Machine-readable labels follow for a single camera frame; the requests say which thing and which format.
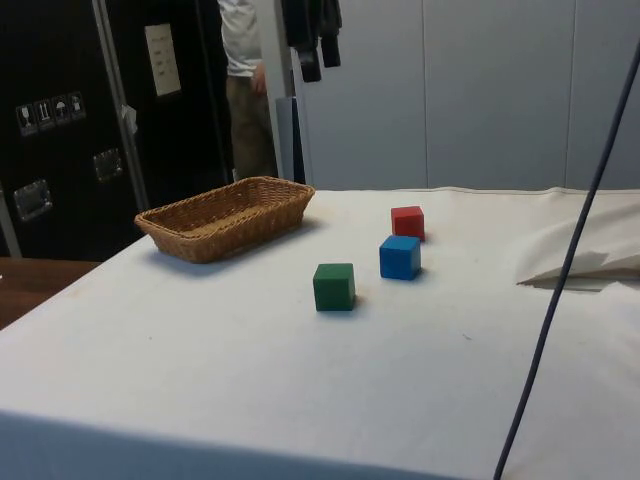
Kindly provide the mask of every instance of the wooden block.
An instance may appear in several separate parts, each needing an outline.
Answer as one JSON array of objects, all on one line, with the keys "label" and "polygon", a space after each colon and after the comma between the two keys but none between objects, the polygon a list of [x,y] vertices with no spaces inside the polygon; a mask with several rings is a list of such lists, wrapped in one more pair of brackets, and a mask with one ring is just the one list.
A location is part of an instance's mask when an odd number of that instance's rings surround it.
[{"label": "wooden block", "polygon": [[313,276],[316,310],[353,310],[356,287],[352,263],[324,263],[318,265]]},{"label": "wooden block", "polygon": [[396,280],[413,280],[421,269],[420,240],[391,236],[380,246],[380,275]]},{"label": "wooden block", "polygon": [[391,225],[394,235],[425,240],[424,214],[420,207],[392,208]]}]

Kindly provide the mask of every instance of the basket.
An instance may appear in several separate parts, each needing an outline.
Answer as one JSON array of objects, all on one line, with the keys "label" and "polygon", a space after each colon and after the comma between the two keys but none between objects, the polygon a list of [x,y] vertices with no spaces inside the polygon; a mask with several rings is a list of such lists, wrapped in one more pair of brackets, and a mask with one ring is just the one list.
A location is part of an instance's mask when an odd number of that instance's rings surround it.
[{"label": "basket", "polygon": [[192,263],[210,263],[297,227],[312,187],[254,177],[165,207],[135,223],[158,249]]}]

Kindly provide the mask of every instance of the dark blue cable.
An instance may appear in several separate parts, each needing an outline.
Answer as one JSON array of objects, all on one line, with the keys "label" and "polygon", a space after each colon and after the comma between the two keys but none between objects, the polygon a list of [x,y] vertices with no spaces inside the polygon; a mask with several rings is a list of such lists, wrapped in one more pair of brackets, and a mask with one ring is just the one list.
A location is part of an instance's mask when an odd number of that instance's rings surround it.
[{"label": "dark blue cable", "polygon": [[569,249],[567,250],[567,256],[564,259],[562,270],[560,271],[560,276],[558,277],[558,283],[553,290],[553,295],[551,296],[551,301],[549,302],[549,307],[547,308],[547,314],[545,315],[544,322],[542,323],[542,330],[540,331],[538,344],[536,345],[536,350],[531,361],[529,375],[527,376],[527,381],[524,384],[524,390],[522,391],[522,396],[520,397],[520,402],[518,403],[518,408],[516,409],[516,414],[513,418],[513,422],[511,423],[511,428],[509,429],[509,435],[507,436],[507,440],[505,441],[504,447],[502,448],[500,460],[498,460],[498,466],[496,467],[496,471],[493,474],[493,480],[500,480],[502,478],[502,473],[507,463],[507,459],[509,458],[509,453],[511,452],[513,441],[515,440],[516,434],[518,433],[518,428],[520,427],[520,422],[522,421],[524,410],[527,407],[527,402],[529,401],[529,395],[531,395],[533,383],[536,380],[536,374],[538,373],[538,367],[540,366],[540,359],[542,358],[544,345],[547,341],[547,336],[549,335],[549,328],[551,328],[551,322],[553,321],[553,316],[556,313],[556,308],[558,307],[560,296],[562,295],[564,286],[567,283],[567,277],[569,276],[569,271],[571,270],[573,257],[575,257],[576,249],[578,248],[578,242],[580,241],[584,226],[587,223],[587,217],[589,216],[591,205],[593,204],[596,192],[600,187],[600,181],[602,180],[604,171],[607,168],[607,164],[609,163],[611,151],[613,150],[613,145],[615,144],[616,138],[618,136],[618,130],[620,129],[620,122],[622,121],[624,111],[627,107],[629,94],[631,93],[631,88],[633,87],[636,74],[638,73],[639,64],[640,41],[638,41],[636,53],[633,57],[633,62],[631,63],[631,68],[629,69],[627,80],[624,84],[622,95],[620,97],[620,101],[618,102],[616,113],[613,117],[613,123],[611,124],[611,130],[609,131],[609,137],[607,138],[607,143],[602,154],[602,158],[600,159],[600,163],[598,164],[598,168],[596,169],[596,174],[593,177],[593,182],[591,183],[591,188],[589,189],[587,198],[585,199],[584,205],[582,206],[582,211],[580,212],[578,223],[576,224],[576,228],[573,231],[571,243],[569,244]]}]

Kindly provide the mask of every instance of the paper sign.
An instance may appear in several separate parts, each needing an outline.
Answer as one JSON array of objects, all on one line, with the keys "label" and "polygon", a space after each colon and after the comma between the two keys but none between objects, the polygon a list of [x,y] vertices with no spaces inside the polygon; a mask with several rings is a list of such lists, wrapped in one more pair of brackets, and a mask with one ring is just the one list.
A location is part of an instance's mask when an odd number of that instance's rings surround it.
[{"label": "paper sign", "polygon": [[173,49],[171,25],[168,23],[152,25],[145,27],[144,31],[147,36],[156,95],[161,97],[179,92],[182,87],[176,64],[176,54]]}]

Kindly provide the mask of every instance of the white wall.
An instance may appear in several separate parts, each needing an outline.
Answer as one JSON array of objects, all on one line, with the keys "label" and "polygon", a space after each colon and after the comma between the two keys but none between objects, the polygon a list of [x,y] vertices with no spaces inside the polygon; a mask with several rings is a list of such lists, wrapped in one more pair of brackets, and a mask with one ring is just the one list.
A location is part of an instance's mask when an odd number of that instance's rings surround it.
[{"label": "white wall", "polygon": [[[588,187],[640,38],[640,0],[340,1],[343,66],[318,84],[296,78],[312,184]],[[277,20],[266,23],[275,35]],[[288,54],[275,37],[263,43],[275,102]],[[639,128],[640,77],[607,188],[640,188]]]}]

